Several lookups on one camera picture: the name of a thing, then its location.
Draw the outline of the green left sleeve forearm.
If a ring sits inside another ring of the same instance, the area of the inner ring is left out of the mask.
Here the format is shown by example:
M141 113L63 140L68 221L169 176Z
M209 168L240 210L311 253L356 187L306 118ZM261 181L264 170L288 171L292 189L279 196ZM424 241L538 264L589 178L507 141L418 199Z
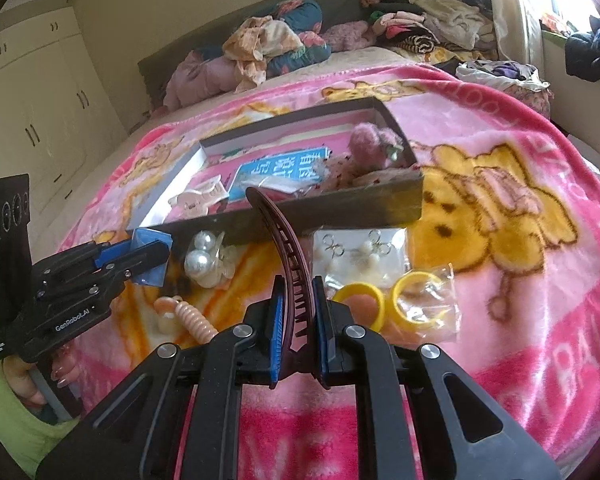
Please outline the green left sleeve forearm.
M32 478L41 460L78 424L58 422L30 376L32 363L19 356L0 361L0 442Z

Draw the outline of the left hand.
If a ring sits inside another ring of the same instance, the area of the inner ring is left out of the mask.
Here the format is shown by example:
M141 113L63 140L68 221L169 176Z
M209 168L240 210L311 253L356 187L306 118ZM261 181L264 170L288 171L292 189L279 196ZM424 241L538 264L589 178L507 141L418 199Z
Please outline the left hand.
M24 362L19 356L9 356L2 363L7 385L26 408L42 408L47 400L40 388L42 367ZM66 388L78 381L81 369L74 354L72 344L65 344L56 350L50 362L48 380L58 388Z

